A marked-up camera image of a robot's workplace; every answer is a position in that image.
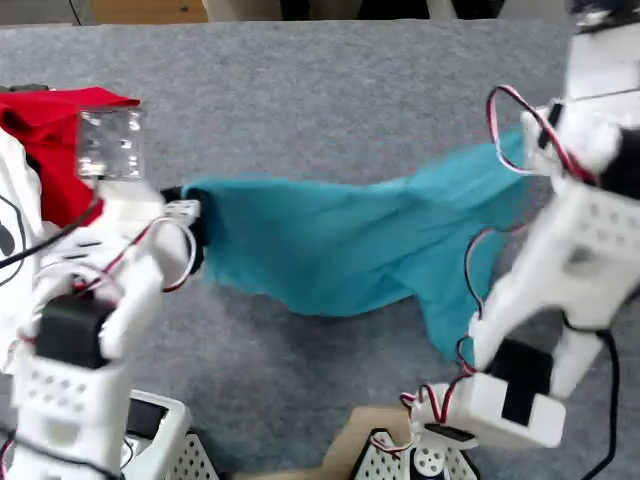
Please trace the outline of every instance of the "gray felt surface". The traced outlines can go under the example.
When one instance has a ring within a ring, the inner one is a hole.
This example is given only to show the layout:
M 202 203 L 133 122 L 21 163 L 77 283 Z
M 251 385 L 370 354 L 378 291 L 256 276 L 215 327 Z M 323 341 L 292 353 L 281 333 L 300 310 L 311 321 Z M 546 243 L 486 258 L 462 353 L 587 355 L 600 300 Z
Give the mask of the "gray felt surface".
M 0 30 L 0 83 L 103 85 L 144 100 L 149 176 L 268 172 L 368 183 L 486 141 L 498 82 L 534 103 L 561 93 L 569 31 L 495 21 L 238 23 Z M 501 104 L 513 120 L 516 109 Z M 620 452 L 640 453 L 640 324 L 623 315 Z M 557 329 L 522 333 L 543 343 Z M 316 465 L 352 407 L 388 404 L 455 371 L 412 300 L 349 319 L 303 318 L 267 298 L 201 282 L 167 298 L 140 348 L 137 388 L 178 398 L 223 471 Z M 2 388 L 8 416 L 8 382 Z M 472 452 L 486 479 L 576 479 L 605 452 L 609 367 L 568 402 L 561 448 Z

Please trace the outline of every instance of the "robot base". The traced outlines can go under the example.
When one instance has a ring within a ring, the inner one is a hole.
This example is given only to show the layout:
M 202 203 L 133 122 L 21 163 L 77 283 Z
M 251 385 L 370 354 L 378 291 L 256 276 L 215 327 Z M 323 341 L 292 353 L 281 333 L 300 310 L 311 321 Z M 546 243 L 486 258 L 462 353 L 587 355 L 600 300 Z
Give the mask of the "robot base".
M 375 437 L 390 448 L 394 447 L 389 432 L 372 430 Z M 378 450 L 371 443 L 363 447 L 349 480 L 478 480 L 476 467 L 460 451 L 442 446 L 429 448 L 413 446 L 394 456 Z
M 164 411 L 153 440 L 127 430 L 122 448 L 122 472 L 127 480 L 219 480 L 196 435 L 188 431 L 189 409 L 181 402 L 146 392 L 133 391 L 131 399 Z M 130 417 L 139 412 L 130 409 Z M 140 425 L 129 418 L 129 425 Z

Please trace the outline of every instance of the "blue fabric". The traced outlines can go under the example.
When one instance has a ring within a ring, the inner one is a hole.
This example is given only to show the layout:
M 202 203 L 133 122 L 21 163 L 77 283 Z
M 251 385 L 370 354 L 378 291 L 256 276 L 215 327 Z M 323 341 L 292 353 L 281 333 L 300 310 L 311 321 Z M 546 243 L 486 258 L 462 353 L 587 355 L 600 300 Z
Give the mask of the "blue fabric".
M 521 158 L 521 134 L 504 135 L 502 147 Z M 475 310 L 465 249 L 479 229 L 513 222 L 523 181 L 498 162 L 493 145 L 480 145 L 376 185 L 218 178 L 185 188 L 211 197 L 209 280 L 270 295 L 304 315 L 356 315 L 415 295 L 429 339 L 454 358 Z M 490 236 L 474 252 L 481 294 L 501 241 Z

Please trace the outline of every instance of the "cardboard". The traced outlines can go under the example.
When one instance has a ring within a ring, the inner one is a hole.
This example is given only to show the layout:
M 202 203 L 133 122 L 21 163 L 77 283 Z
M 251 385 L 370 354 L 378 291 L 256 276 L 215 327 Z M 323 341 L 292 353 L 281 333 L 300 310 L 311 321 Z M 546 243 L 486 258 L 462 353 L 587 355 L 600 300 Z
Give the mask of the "cardboard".
M 394 442 L 409 440 L 407 410 L 401 406 L 358 407 L 333 441 L 322 464 L 315 469 L 267 474 L 238 473 L 233 480 L 348 480 L 358 457 L 374 428 L 389 430 Z
M 202 0 L 93 0 L 97 23 L 168 24 L 208 22 Z

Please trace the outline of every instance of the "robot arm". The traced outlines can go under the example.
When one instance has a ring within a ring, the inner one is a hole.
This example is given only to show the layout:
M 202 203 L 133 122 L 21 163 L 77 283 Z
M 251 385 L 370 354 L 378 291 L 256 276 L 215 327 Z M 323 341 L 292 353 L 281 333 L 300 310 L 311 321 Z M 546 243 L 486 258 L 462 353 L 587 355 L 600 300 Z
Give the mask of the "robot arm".
M 572 42 L 566 98 L 537 109 L 596 181 L 567 176 L 549 136 L 534 116 L 523 115 L 528 166 L 551 177 L 554 196 L 530 225 L 481 316 L 471 319 L 474 368 L 467 366 L 453 388 L 429 385 L 432 395 L 421 395 L 421 387 L 405 399 L 416 450 L 556 447 L 566 414 L 562 401 L 591 367 L 616 313 L 637 288 L 640 53 L 628 46 L 638 45 L 640 17 L 626 4 L 605 14 L 590 10 Z M 508 338 L 549 309 L 565 319 L 551 353 Z M 588 478 L 611 457 L 610 451 Z
M 112 123 L 104 116 L 109 112 L 96 115 L 82 118 Z M 113 122 L 124 117 L 125 128 L 137 125 L 137 113 L 115 116 Z M 80 159 L 81 178 L 102 178 L 94 188 L 104 201 L 102 215 L 40 259 L 33 292 L 16 320 L 21 343 L 12 402 L 18 423 L 4 480 L 120 479 L 123 437 L 136 401 L 138 408 L 146 400 L 164 413 L 155 434 L 142 437 L 153 441 L 141 441 L 132 462 L 131 448 L 127 478 L 163 480 L 184 442 L 188 409 L 163 403 L 168 399 L 132 397 L 131 370 L 162 293 L 177 289 L 192 272 L 197 248 L 189 226 L 199 216 L 199 202 L 165 204 L 141 178 L 135 145 L 125 142 L 127 151 L 118 153 L 123 135 L 111 135 L 115 145 L 109 135 L 94 138 L 91 145 L 111 150 Z

